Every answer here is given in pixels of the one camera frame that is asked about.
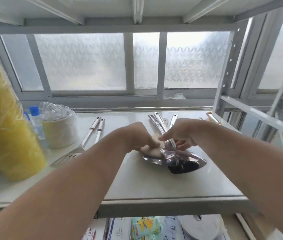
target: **white shelf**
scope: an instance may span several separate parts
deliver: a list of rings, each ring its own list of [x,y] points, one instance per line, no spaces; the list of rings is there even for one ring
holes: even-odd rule
[[[67,148],[52,150],[47,165],[76,148],[97,116],[105,118],[106,124],[102,136],[136,121],[143,122],[147,130],[153,134],[155,130],[148,121],[150,113],[76,114],[80,140]],[[162,117],[170,121],[173,114],[178,114],[180,118],[207,118],[206,111],[162,112]],[[95,135],[92,134],[87,147],[92,145]],[[127,154],[99,208],[99,217],[255,212],[255,208],[247,198],[199,147],[193,147],[191,151],[206,159],[208,163],[198,171],[181,175],[173,175],[166,167],[144,161],[138,152]],[[37,175],[13,183],[0,175],[0,207],[7,206],[52,170],[47,166]]]

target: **finger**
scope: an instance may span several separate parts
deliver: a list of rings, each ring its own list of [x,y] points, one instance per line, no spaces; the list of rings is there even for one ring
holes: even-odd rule
[[[147,145],[150,148],[157,148],[160,146],[160,142],[159,141],[155,141],[151,136],[149,136],[148,141],[147,141]]]
[[[189,145],[187,142],[177,147],[177,149],[180,150],[180,151],[184,151],[184,150],[187,150],[189,148],[191,148],[191,145]]]
[[[174,135],[174,132],[172,131],[172,129],[170,129],[165,134],[163,134],[162,136],[158,137],[158,140],[160,140],[160,141],[167,141],[167,140],[171,139],[173,135]]]
[[[176,146],[180,146],[182,144],[184,144],[186,141],[185,140],[179,140],[176,142]]]

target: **white container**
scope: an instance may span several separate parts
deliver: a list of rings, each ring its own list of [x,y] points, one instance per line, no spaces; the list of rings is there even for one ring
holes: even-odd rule
[[[75,114],[54,121],[42,121],[43,132],[50,148],[67,147],[78,140]]]

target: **hand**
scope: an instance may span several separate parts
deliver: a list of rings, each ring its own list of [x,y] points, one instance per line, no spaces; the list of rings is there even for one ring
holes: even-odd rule
[[[151,148],[157,148],[160,143],[155,141],[148,133],[146,127],[141,122],[136,122],[122,128],[124,133],[128,135],[127,142],[130,151],[139,151],[140,148],[148,145]]]
[[[160,141],[167,141],[174,139],[178,150],[184,151],[197,144],[191,137],[193,128],[200,120],[195,119],[177,119],[175,125],[168,130],[165,134],[158,138]]]

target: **blue bottle cap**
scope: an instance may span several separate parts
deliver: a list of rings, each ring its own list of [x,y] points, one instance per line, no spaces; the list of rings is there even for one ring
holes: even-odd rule
[[[30,106],[30,107],[29,107],[29,111],[30,111],[30,113],[31,113],[32,116],[38,116],[38,115],[40,115],[40,111],[39,111],[38,106]]]

